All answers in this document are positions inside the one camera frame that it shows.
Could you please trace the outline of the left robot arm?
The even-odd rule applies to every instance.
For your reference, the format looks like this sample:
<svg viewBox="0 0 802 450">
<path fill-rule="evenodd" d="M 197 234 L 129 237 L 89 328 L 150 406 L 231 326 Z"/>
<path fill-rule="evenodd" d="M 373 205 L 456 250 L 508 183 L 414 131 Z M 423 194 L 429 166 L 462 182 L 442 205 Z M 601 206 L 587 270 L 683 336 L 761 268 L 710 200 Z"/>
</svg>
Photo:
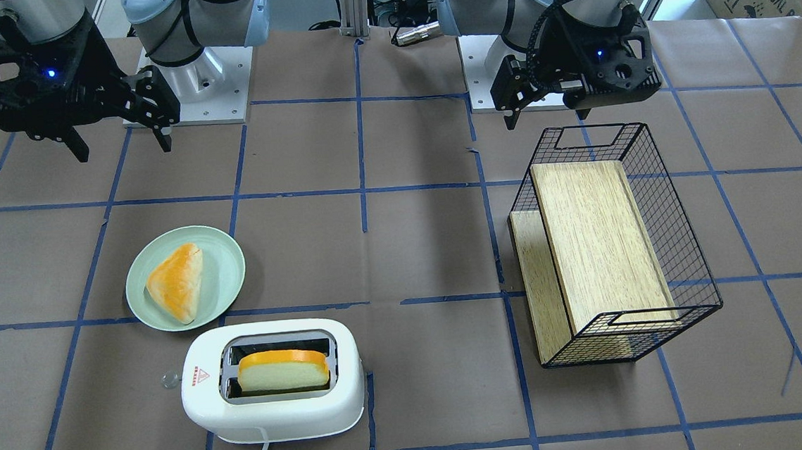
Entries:
<svg viewBox="0 0 802 450">
<path fill-rule="evenodd" d="M 490 87 L 506 127 L 550 94 L 580 119 L 593 108 L 646 101 L 662 87 L 643 0 L 436 0 L 446 35 L 498 36 Z"/>
</svg>

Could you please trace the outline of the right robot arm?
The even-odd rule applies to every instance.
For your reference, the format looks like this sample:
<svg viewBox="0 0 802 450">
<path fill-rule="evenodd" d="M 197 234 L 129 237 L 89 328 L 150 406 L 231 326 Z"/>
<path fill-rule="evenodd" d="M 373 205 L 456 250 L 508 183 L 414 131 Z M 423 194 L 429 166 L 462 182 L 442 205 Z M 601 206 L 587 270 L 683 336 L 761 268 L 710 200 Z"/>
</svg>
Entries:
<svg viewBox="0 0 802 450">
<path fill-rule="evenodd" d="M 268 38 L 267 0 L 121 0 L 149 64 L 125 73 L 83 0 L 0 0 L 0 129 L 60 142 L 81 162 L 79 125 L 120 117 L 163 151 L 181 105 L 223 80 L 215 47 Z"/>
</svg>

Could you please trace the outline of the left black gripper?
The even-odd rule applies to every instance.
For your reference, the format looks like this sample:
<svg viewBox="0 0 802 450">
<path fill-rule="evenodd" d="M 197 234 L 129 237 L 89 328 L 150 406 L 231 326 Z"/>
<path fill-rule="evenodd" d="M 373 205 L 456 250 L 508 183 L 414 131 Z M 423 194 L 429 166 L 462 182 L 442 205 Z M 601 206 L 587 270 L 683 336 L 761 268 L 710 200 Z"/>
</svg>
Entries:
<svg viewBox="0 0 802 450">
<path fill-rule="evenodd" d="M 593 108 L 646 101 L 662 87 L 649 28 L 631 0 L 622 0 L 612 27 L 590 26 L 557 9 L 542 25 L 525 61 L 503 59 L 491 85 L 507 130 L 520 111 L 548 94 L 562 95 L 581 120 Z"/>
</svg>

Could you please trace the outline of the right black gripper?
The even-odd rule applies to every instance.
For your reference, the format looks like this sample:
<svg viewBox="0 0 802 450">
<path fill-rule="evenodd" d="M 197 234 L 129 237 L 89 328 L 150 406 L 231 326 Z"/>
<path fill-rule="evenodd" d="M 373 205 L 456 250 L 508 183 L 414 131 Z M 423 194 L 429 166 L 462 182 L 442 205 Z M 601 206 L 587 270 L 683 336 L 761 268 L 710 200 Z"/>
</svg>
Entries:
<svg viewBox="0 0 802 450">
<path fill-rule="evenodd" d="M 21 25 L 0 17 L 2 130 L 59 139 L 87 163 L 89 147 L 75 126 L 120 117 L 150 127 L 161 151 L 172 151 L 180 102 L 158 66 L 124 73 L 89 13 L 41 43 L 27 39 Z"/>
</svg>

